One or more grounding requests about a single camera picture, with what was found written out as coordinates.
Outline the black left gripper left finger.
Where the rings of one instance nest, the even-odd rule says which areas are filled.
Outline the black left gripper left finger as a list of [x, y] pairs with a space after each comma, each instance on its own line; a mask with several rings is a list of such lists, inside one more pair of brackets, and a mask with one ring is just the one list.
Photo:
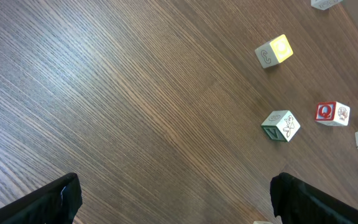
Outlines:
[[0, 208], [0, 223], [72, 223], [81, 206], [80, 181], [72, 172]]

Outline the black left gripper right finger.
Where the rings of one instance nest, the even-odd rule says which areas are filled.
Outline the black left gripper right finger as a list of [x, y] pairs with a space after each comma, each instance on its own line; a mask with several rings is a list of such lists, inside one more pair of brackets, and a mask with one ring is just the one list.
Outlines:
[[289, 173], [270, 182], [275, 217], [283, 224], [358, 224], [358, 210]]

